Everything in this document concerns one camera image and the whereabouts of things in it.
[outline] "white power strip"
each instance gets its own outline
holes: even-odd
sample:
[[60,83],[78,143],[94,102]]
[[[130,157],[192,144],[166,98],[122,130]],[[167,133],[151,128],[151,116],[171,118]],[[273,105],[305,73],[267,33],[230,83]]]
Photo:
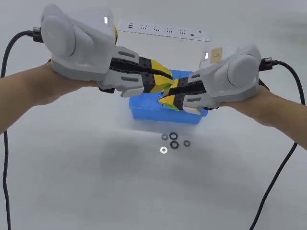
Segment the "white power strip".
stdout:
[[139,23],[121,20],[118,31],[131,32],[144,35],[174,37],[187,40],[210,42],[210,35],[203,30],[192,30],[178,26],[165,26],[153,23]]

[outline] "black power cord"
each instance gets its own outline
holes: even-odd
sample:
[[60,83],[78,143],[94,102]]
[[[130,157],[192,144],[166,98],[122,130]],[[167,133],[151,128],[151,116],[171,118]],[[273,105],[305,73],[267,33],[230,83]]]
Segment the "black power cord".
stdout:
[[[40,28],[33,28],[33,31],[23,31],[18,33],[17,35],[15,35],[11,41],[9,42],[5,52],[4,52],[4,57],[3,57],[3,61],[2,61],[2,68],[1,68],[1,76],[0,78],[4,78],[5,77],[5,72],[6,72],[6,66],[7,66],[7,61],[9,58],[9,54],[10,51],[13,47],[13,45],[15,44],[15,42],[23,37],[23,36],[29,36],[33,38],[33,41],[35,42],[40,42],[43,43],[43,39],[41,37],[41,33],[40,33]],[[286,67],[293,75],[296,84],[297,84],[297,88],[299,91],[299,95],[300,95],[300,99],[301,99],[301,104],[306,105],[305,104],[305,97],[304,97],[304,91],[303,91],[303,87],[302,84],[300,82],[300,79],[297,75],[297,73],[294,71],[294,69],[289,66],[288,64],[281,62],[281,61],[277,61],[277,60],[272,60],[271,58],[264,58],[261,61],[260,67],[259,67],[259,71],[265,71],[265,70],[270,70],[272,69],[273,66],[276,65],[281,65]],[[4,136],[4,169],[3,169],[3,191],[4,191],[4,196],[5,196],[5,203],[6,203],[6,215],[7,215],[7,225],[8,225],[8,230],[12,230],[11,227],[11,213],[10,213],[10,199],[9,199],[9,193],[8,193],[8,188],[7,188],[7,183],[6,183],[6,179],[7,179],[7,171],[8,171],[8,162],[9,162],[9,143],[8,143],[8,133],[7,131],[5,131],[3,133]],[[288,162],[289,158],[291,157],[291,155],[293,154],[294,150],[297,147],[297,143],[294,143],[292,148],[290,149],[289,153],[286,155],[285,159],[283,160],[282,164],[279,166],[275,176],[273,177],[269,187],[267,188],[261,203],[259,205],[258,211],[256,213],[256,216],[254,218],[254,221],[252,223],[252,225],[250,226],[249,230],[253,230],[257,224],[257,221],[259,219],[259,216],[261,214],[263,205],[270,193],[270,191],[272,190],[278,176],[280,175],[281,171],[283,170],[285,164]]]
[[[8,46],[5,49],[4,56],[3,56],[3,61],[2,61],[2,67],[1,67],[1,76],[0,78],[5,77],[5,72],[6,72],[6,66],[9,58],[10,51],[17,42],[17,40],[23,36],[28,36],[28,37],[33,37],[34,41],[40,42],[39,41],[39,36],[37,36],[38,30],[37,28],[34,28],[33,31],[28,30],[28,31],[22,31],[18,34],[16,34],[9,42]],[[8,187],[6,183],[6,178],[8,174],[8,163],[9,163],[9,141],[8,141],[8,132],[7,130],[4,131],[3,133],[4,137],[4,167],[3,167],[3,178],[2,178],[2,185],[3,185],[3,191],[4,191],[4,196],[5,196],[5,205],[6,205],[6,218],[7,218],[7,224],[8,224],[8,230],[11,230],[11,212],[10,212],[10,198],[9,198],[9,192],[8,192]]]
[[[301,100],[301,104],[303,105],[306,105],[305,103],[305,96],[304,96],[304,91],[303,91],[303,87],[302,87],[302,84],[301,84],[301,81],[297,75],[297,73],[294,71],[294,69],[289,66],[288,64],[282,62],[282,61],[277,61],[277,60],[272,60],[271,58],[265,58],[263,59],[263,63],[266,63],[266,67],[268,67],[267,69],[272,69],[273,66],[276,66],[276,65],[281,65],[281,66],[284,66],[285,68],[287,68],[293,75],[294,79],[295,79],[295,82],[296,82],[296,85],[297,85],[297,88],[298,88],[298,92],[299,92],[299,96],[300,96],[300,100]],[[256,213],[256,216],[254,218],[254,221],[253,223],[251,224],[249,230],[253,230],[257,224],[257,221],[259,219],[259,216],[261,214],[261,211],[262,211],[262,208],[263,208],[263,205],[264,205],[264,202],[266,201],[270,191],[272,190],[279,174],[281,173],[281,171],[283,170],[284,166],[286,165],[286,163],[288,162],[289,158],[292,156],[294,150],[296,149],[297,147],[297,143],[294,143],[292,148],[290,149],[289,153],[286,155],[285,159],[283,160],[283,162],[281,163],[281,165],[279,166],[277,172],[275,173],[271,183],[269,184],[269,187],[267,188],[267,190],[265,191],[264,193],[264,196],[260,202],[260,205],[259,205],[259,208],[258,208],[258,211]]]

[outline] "blue plastic container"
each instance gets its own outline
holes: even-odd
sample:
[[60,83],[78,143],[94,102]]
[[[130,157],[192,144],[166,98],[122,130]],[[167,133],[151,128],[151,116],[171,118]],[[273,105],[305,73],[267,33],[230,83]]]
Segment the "blue plastic container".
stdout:
[[[174,79],[187,77],[191,72],[171,70]],[[198,124],[201,118],[208,114],[203,110],[201,115],[190,114],[186,111],[176,111],[162,106],[158,99],[161,98],[160,92],[142,93],[139,96],[133,96],[129,99],[129,108],[134,119],[171,121],[178,123]]]

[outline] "hand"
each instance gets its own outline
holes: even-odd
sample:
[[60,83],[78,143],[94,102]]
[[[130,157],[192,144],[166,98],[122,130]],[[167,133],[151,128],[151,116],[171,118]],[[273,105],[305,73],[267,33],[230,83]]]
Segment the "hand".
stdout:
[[279,97],[271,93],[265,87],[259,86],[259,92],[256,96],[240,102],[222,103],[221,106],[232,107],[264,126],[271,126],[271,124],[267,122],[266,117],[270,113],[272,104],[274,104],[277,98]]
[[71,80],[54,72],[51,63],[26,70],[26,83],[29,85],[35,105],[49,104],[59,97],[82,87],[98,87],[94,81]]

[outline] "white tabletop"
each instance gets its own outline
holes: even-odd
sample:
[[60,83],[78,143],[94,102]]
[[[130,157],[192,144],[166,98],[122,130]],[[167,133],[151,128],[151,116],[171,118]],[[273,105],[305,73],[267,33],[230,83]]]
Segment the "white tabletop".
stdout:
[[[1,3],[0,53],[21,30],[39,26],[47,0]],[[254,43],[263,57],[289,63],[307,87],[304,0],[55,0],[63,10],[110,7],[131,19],[201,28],[212,45]],[[204,42],[119,33],[118,45],[170,69],[197,70]],[[43,44],[18,41],[8,74],[49,59]],[[282,67],[260,74],[272,92],[298,101]],[[176,131],[189,148],[160,147]],[[82,89],[36,107],[9,129],[8,187],[14,230],[246,230],[292,141],[229,108],[197,126],[133,120],[128,99]],[[0,143],[0,166],[3,143]],[[256,229],[305,230],[307,155],[294,153]],[[0,189],[0,229],[6,229]]]

